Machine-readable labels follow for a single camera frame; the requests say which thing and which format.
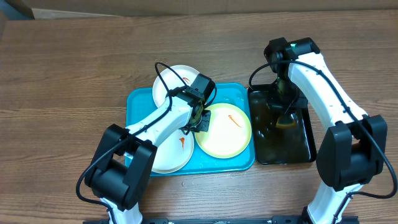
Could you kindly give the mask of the green yellow sponge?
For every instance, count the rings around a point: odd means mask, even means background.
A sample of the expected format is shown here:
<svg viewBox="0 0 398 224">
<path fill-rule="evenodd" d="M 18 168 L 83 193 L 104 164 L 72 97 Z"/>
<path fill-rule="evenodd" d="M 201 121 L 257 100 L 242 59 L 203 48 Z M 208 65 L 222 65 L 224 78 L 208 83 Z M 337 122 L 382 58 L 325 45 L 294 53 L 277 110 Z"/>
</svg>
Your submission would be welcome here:
<svg viewBox="0 0 398 224">
<path fill-rule="evenodd" d="M 275 127 L 279 129 L 290 129 L 296 124 L 297 122 L 292 114 L 283 114 L 277 118 Z"/>
</svg>

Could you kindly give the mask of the white plate top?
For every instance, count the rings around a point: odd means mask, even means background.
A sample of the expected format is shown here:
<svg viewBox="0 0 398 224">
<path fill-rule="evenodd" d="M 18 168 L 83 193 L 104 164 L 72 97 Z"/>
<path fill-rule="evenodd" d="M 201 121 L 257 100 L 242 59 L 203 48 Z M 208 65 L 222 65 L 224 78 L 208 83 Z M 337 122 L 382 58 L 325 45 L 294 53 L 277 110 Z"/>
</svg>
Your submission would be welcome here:
<svg viewBox="0 0 398 224">
<path fill-rule="evenodd" d="M 195 68 L 189 67 L 188 65 L 174 65 L 171 68 L 177 72 L 177 74 L 182 78 L 184 82 L 182 82 L 174 72 L 166 68 L 163 70 L 160 75 L 163 78 L 165 84 L 167 85 L 169 90 L 173 90 L 176 87 L 181 87 L 183 84 L 187 84 L 191 86 L 194 79 L 200 73 Z M 157 77 L 152 87 L 152 97 L 156 107 L 160 107 L 164 101 L 166 100 L 167 91 L 161 82 L 160 78 Z"/>
</svg>

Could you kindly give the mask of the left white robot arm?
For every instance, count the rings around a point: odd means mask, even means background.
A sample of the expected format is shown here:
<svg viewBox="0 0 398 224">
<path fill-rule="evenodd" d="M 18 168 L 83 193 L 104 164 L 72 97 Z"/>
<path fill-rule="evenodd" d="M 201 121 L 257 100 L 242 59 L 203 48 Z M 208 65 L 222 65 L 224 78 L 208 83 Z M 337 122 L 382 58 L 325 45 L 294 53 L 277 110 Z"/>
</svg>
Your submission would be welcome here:
<svg viewBox="0 0 398 224">
<path fill-rule="evenodd" d="M 149 182 L 157 148 L 175 131 L 207 131 L 210 112 L 205 103 L 215 83 L 203 74 L 189 86 L 167 92 L 164 103 L 140 122 L 109 126 L 76 188 L 88 186 L 95 204 L 106 207 L 106 223 L 142 223 L 139 201 Z"/>
</svg>

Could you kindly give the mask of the yellow green plate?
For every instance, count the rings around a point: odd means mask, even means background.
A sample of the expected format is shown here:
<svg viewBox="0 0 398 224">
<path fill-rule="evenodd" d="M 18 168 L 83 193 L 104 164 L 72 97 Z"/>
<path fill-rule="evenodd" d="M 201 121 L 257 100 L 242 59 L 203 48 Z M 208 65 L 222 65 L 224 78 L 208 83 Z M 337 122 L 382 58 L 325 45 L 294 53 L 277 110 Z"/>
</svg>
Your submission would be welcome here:
<svg viewBox="0 0 398 224">
<path fill-rule="evenodd" d="M 251 140 L 251 124 L 246 113 L 235 105 L 217 103 L 211 112 L 207 132 L 195 133 L 199 147 L 208 155 L 228 159 L 242 153 Z"/>
</svg>

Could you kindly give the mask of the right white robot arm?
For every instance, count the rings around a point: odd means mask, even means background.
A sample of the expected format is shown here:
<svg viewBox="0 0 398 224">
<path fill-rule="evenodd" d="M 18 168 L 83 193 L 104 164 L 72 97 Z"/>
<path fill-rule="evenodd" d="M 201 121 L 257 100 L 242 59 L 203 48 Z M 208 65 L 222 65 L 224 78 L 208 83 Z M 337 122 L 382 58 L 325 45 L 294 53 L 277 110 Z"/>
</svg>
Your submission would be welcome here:
<svg viewBox="0 0 398 224">
<path fill-rule="evenodd" d="M 269 42 L 264 56 L 277 74 L 269 107 L 287 114 L 311 105 L 325 130 L 316 158 L 322 181 L 302 212 L 302 223 L 342 223 L 355 195 L 395 196 L 397 176 L 385 155 L 386 121 L 369 116 L 348 96 L 316 43 L 309 37 L 292 42 L 281 37 Z"/>
</svg>

